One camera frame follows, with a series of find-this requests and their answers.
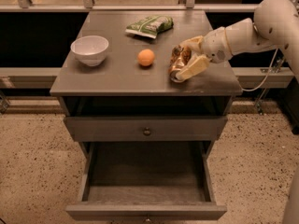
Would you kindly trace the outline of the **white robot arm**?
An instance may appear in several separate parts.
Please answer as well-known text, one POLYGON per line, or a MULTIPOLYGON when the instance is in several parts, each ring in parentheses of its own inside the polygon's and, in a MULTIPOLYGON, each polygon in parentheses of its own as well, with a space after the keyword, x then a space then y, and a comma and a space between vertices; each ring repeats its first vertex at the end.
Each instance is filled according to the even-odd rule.
MULTIPOLYGON (((185 42, 213 63, 242 52, 280 49, 298 72, 298 12, 290 0, 263 0, 252 19, 185 42)), ((208 166, 228 212, 218 221, 180 224, 298 224, 298 137, 284 115, 235 108, 208 166)))

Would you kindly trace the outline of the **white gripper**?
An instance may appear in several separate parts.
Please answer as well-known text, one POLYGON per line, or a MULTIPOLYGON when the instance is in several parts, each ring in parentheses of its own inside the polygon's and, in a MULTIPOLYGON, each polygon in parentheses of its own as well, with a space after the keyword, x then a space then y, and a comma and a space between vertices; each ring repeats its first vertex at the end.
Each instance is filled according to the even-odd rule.
POLYGON ((213 63, 222 63, 233 57, 224 27, 213 30, 205 36, 199 35, 184 40, 180 45, 198 54, 204 54, 193 55, 188 63, 175 74, 177 80, 187 80, 205 71, 209 67, 210 60, 213 63))

